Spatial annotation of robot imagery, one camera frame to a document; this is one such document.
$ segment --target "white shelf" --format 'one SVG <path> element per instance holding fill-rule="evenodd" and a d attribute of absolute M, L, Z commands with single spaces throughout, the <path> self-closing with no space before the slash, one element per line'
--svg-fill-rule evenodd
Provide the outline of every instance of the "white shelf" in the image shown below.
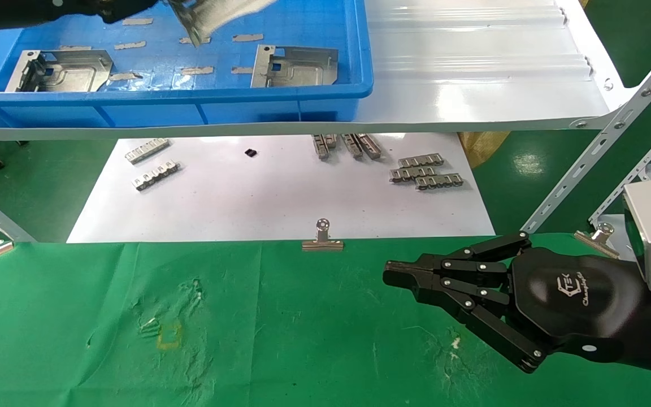
<path fill-rule="evenodd" d="M 167 127 L 166 137 L 602 128 L 625 89 L 578 0 L 366 0 L 375 86 L 354 123 Z M 0 129 L 0 140 L 160 137 Z"/>
<path fill-rule="evenodd" d="M 377 162 L 354 160 L 342 141 L 321 162 L 311 136 L 254 136 L 176 139 L 134 166 L 124 155 L 147 140 L 121 140 L 67 242 L 305 240 L 315 238 L 321 217 L 336 239 L 494 234 L 459 137 L 373 136 L 384 152 Z M 396 159 L 435 152 L 446 160 L 441 173 L 459 172 L 462 187 L 418 191 L 388 182 Z M 181 172 L 142 193 L 132 187 L 168 159 Z"/>

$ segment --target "green cloth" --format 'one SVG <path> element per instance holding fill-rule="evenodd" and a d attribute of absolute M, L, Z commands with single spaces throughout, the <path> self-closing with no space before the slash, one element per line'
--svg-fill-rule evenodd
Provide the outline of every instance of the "green cloth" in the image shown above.
<path fill-rule="evenodd" d="M 482 239 L 18 245 L 0 257 L 0 405 L 651 404 L 650 371 L 557 354 L 524 374 L 381 281 L 386 260 Z"/>

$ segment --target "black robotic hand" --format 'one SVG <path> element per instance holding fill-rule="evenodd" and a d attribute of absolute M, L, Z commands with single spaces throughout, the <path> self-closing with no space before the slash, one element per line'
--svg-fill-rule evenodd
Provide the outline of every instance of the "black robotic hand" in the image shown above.
<path fill-rule="evenodd" d="M 533 248 L 520 232 L 388 261 L 383 281 L 441 307 L 525 373 L 555 352 L 651 370 L 651 291 L 636 263 Z"/>
<path fill-rule="evenodd" d="M 158 0 L 0 0 L 0 29 L 54 21 L 64 15 L 99 15 L 105 23 L 128 18 Z"/>

